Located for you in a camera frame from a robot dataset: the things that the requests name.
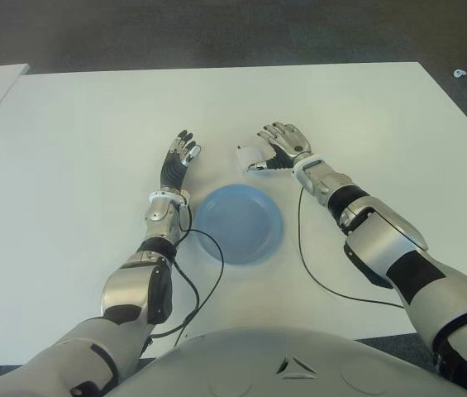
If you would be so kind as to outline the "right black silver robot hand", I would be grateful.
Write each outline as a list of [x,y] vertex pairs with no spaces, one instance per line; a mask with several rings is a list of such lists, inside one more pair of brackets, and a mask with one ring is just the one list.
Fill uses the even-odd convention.
[[274,151],[274,156],[254,162],[248,171],[292,169],[297,162],[312,155],[308,139],[293,124],[272,122],[263,126],[257,136]]

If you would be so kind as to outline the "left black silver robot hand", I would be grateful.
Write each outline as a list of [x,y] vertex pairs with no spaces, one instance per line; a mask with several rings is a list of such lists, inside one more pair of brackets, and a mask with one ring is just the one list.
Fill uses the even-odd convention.
[[178,190],[189,165],[199,156],[201,146],[193,139],[193,134],[187,130],[181,131],[170,145],[160,171],[161,189]]

